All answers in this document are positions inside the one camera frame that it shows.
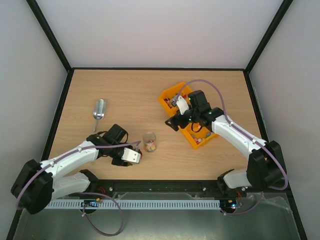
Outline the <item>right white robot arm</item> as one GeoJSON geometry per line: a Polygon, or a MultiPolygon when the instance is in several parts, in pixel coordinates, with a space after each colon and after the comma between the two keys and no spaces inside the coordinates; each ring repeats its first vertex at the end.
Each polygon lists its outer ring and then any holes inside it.
{"type": "Polygon", "coordinates": [[[167,126],[178,131],[189,124],[199,124],[227,140],[247,158],[245,169],[231,169],[217,178],[218,191],[222,195],[229,196],[236,188],[242,187],[258,191],[287,188],[283,154],[276,141],[268,142],[254,136],[233,122],[219,107],[211,108],[201,90],[191,92],[187,99],[176,95],[171,103],[178,109],[166,120],[167,126]]]}

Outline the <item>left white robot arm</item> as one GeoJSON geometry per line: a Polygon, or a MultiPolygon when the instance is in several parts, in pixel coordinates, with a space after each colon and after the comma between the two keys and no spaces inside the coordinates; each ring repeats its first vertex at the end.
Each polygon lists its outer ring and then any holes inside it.
{"type": "Polygon", "coordinates": [[[10,192],[16,208],[34,215],[52,200],[78,193],[101,193],[99,179],[88,169],[73,170],[99,158],[110,157],[114,166],[129,167],[142,158],[139,143],[128,142],[129,134],[118,124],[89,135],[75,148],[48,160],[26,162],[10,192]]]}

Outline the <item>metal scoop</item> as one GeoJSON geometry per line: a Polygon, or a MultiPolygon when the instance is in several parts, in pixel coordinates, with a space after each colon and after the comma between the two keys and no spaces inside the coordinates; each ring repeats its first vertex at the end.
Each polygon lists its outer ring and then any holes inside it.
{"type": "Polygon", "coordinates": [[[93,111],[93,118],[95,119],[95,125],[93,131],[97,131],[98,123],[100,120],[102,120],[105,116],[105,110],[106,110],[106,101],[104,99],[99,99],[95,106],[93,111]]]}

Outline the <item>clear plastic cup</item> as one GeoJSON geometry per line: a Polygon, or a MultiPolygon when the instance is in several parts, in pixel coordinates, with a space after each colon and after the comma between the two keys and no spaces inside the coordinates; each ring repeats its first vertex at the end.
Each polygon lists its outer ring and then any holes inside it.
{"type": "Polygon", "coordinates": [[[157,137],[152,131],[146,132],[143,135],[143,145],[144,149],[148,153],[153,153],[157,149],[157,137]]]}

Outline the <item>yellow lollipop bin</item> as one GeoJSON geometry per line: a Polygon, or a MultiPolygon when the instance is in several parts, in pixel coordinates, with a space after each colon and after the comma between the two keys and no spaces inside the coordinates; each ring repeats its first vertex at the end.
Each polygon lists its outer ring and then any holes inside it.
{"type": "MultiPolygon", "coordinates": [[[[185,82],[181,82],[169,87],[165,89],[158,97],[158,102],[164,108],[169,117],[172,117],[179,109],[178,107],[172,105],[172,99],[180,92],[184,84],[185,82]]],[[[180,95],[187,101],[188,104],[190,104],[188,94],[190,94],[192,91],[193,90],[189,86],[186,86],[180,93],[180,95]]]]}

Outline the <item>yellow star candy bin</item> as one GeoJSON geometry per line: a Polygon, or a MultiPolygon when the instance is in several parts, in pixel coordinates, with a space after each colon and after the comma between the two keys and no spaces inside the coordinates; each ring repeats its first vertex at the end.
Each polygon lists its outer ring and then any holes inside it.
{"type": "Polygon", "coordinates": [[[189,123],[185,128],[179,127],[179,131],[194,150],[204,146],[211,139],[218,137],[217,134],[209,131],[207,128],[201,127],[199,123],[189,123]]]}

